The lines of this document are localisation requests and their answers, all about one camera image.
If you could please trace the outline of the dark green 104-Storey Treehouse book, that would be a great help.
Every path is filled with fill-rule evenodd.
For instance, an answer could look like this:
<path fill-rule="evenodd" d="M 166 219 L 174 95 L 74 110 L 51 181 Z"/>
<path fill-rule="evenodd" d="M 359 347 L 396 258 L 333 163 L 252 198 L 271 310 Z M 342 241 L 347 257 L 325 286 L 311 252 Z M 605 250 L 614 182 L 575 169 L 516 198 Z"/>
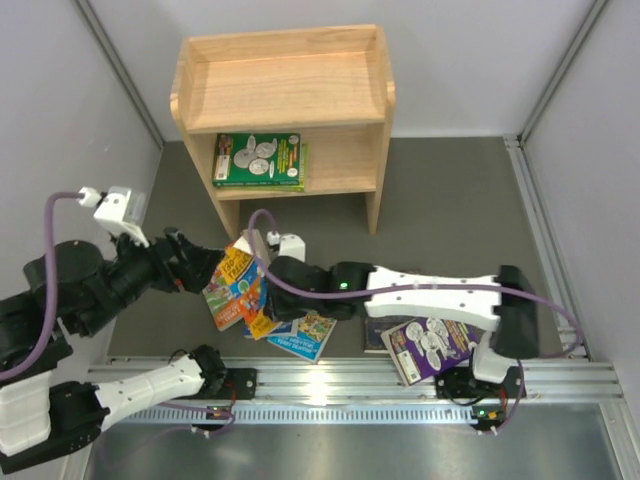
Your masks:
<path fill-rule="evenodd" d="M 299 133 L 220 133 L 214 147 L 212 184 L 217 188 L 297 191 Z"/>

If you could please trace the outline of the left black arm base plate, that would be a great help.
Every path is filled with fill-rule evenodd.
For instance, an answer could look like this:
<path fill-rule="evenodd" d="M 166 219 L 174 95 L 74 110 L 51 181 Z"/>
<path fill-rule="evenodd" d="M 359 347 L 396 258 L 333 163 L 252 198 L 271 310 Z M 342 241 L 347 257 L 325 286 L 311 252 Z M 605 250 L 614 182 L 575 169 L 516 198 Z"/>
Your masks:
<path fill-rule="evenodd" d="M 212 399 L 221 401 L 253 400 L 256 394 L 258 372 L 255 368 L 231 368 L 221 388 Z"/>

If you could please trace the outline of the yellow 130-Storey Treehouse book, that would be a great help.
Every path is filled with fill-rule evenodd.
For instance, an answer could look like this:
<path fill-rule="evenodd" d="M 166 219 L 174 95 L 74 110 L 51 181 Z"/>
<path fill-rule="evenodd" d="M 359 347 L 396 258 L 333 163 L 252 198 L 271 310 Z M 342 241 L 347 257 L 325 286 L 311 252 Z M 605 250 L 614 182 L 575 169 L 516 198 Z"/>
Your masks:
<path fill-rule="evenodd" d="M 281 323 L 273 320 L 266 313 L 266 280 L 262 268 L 256 261 L 260 255 L 250 247 L 250 240 L 254 240 L 256 244 L 259 244 L 254 231 L 244 230 L 242 232 L 242 240 L 237 241 L 240 245 L 240 250 L 251 256 L 249 272 L 253 275 L 251 286 L 241 296 L 240 305 L 245 326 L 250 336 L 254 340 L 260 340 L 273 334 L 281 326 Z"/>

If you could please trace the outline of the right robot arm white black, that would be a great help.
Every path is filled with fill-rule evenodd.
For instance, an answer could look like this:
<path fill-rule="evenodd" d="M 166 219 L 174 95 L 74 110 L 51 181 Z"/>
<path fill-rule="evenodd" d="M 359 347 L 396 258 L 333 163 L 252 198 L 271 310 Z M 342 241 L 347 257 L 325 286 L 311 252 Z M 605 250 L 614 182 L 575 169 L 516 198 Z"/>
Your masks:
<path fill-rule="evenodd" d="M 324 270 L 278 256 L 265 277 L 268 312 L 282 322 L 307 313 L 338 321 L 395 316 L 451 320 L 482 330 L 466 372 L 467 385 L 478 396 L 499 389 L 512 362 L 540 354 L 538 299 L 512 265 L 495 275 L 450 278 L 362 262 Z"/>

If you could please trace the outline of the orange 78-Storey Treehouse book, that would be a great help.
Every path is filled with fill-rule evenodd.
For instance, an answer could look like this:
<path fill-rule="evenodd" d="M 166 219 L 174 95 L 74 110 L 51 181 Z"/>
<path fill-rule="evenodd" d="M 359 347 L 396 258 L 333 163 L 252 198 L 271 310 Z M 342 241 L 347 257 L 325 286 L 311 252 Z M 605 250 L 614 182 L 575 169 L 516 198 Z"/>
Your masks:
<path fill-rule="evenodd" d="M 258 282 L 257 265 L 251 254 L 229 245 L 209 284 L 203 289 L 214 325 L 225 331 L 244 319 L 241 302 Z"/>

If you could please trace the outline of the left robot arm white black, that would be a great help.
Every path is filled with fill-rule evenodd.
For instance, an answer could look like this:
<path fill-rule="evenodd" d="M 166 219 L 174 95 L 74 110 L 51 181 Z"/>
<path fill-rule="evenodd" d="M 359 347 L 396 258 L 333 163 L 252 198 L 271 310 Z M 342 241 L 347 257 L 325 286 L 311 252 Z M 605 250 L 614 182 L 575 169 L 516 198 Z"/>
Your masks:
<path fill-rule="evenodd" d="M 94 244 L 60 243 L 23 268 L 28 290 L 1 302 L 1 471 L 12 474 L 72 454 L 120 420 L 177 398 L 210 398 L 227 369 L 200 345 L 167 366 L 114 383 L 52 380 L 74 353 L 145 292 L 199 294 L 224 257 L 176 228 L 147 245 L 112 235 L 115 256 Z"/>

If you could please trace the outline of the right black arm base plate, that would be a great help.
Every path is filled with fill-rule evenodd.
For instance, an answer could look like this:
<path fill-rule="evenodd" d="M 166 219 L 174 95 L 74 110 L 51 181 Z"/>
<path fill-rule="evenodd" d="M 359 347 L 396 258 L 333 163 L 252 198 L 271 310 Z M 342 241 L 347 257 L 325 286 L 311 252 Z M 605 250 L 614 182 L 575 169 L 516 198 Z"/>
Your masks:
<path fill-rule="evenodd" d="M 470 367 L 454 367 L 436 375 L 434 384 L 438 399 L 471 406 L 483 400 L 514 399 L 519 392 L 521 378 L 516 367 L 510 367 L 499 384 L 476 379 Z"/>

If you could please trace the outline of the lime green 65-Storey Treehouse book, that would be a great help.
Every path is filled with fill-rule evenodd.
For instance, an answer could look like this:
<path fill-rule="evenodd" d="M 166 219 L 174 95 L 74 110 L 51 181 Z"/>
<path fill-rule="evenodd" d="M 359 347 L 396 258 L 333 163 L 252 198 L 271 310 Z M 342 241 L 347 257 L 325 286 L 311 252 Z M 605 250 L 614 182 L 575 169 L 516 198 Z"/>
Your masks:
<path fill-rule="evenodd" d="M 299 184 L 297 187 L 298 192 L 304 192 L 306 186 L 307 170 L 309 160 L 309 145 L 307 143 L 301 144 L 300 162 L 299 162 Z"/>

